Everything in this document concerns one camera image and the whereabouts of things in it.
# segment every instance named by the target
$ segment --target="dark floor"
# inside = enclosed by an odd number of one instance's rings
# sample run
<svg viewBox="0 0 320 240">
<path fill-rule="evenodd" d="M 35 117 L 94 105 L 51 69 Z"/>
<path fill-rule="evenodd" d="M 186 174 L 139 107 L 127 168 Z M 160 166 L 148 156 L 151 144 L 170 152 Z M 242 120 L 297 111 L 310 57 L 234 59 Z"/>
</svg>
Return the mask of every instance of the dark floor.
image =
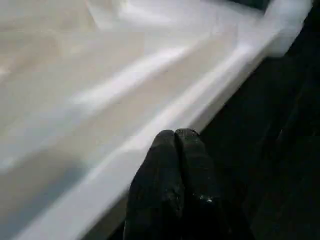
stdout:
<svg viewBox="0 0 320 240">
<path fill-rule="evenodd" d="M 316 6 L 288 54 L 266 59 L 201 133 L 242 186 L 257 240 L 320 239 L 319 26 Z"/>
</svg>

